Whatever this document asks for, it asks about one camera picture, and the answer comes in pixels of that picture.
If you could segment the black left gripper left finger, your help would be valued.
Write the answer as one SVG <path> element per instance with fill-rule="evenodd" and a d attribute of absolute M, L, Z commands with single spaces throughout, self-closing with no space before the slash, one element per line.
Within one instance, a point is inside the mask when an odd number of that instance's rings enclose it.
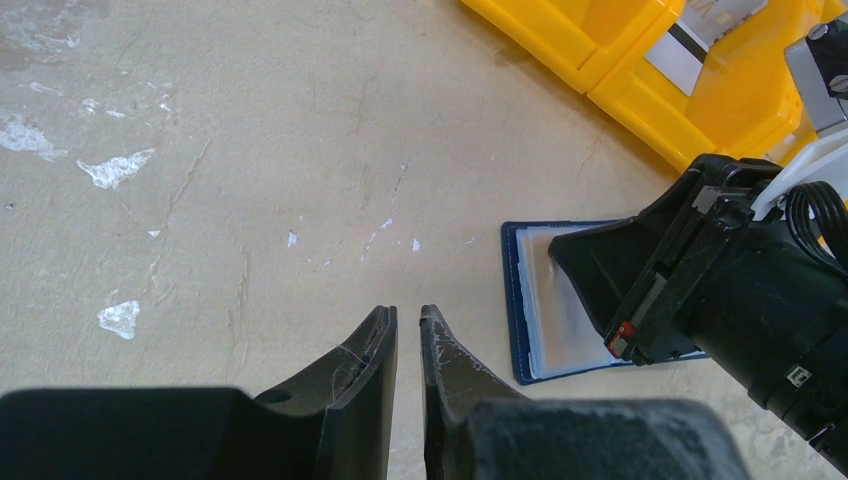
<path fill-rule="evenodd" d="M 234 387 L 51 388 L 1 399 L 5 479 L 383 479 L 397 311 L 250 396 Z"/>

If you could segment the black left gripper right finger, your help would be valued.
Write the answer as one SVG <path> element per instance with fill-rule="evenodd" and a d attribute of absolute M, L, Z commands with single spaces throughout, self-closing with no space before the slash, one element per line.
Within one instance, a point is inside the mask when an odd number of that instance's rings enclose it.
<path fill-rule="evenodd" d="M 747 479 L 718 416 L 689 400 L 533 400 L 419 321 L 430 479 Z"/>

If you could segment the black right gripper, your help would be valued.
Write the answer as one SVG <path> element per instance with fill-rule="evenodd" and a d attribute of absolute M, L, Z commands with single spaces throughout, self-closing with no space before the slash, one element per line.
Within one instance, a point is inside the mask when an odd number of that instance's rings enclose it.
<path fill-rule="evenodd" d="M 701 351 L 840 471 L 847 468 L 847 210 L 824 181 L 765 219 L 779 174 L 702 155 L 639 214 L 554 237 L 552 260 L 615 357 Z"/>

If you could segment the blue leather card holder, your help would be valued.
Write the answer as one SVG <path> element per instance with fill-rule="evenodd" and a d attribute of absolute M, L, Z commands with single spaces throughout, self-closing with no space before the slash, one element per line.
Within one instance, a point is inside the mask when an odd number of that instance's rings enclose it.
<path fill-rule="evenodd" d="M 500 229 L 513 375 L 520 385 L 625 367 L 603 346 L 571 281 L 548 246 L 606 221 L 507 221 Z"/>

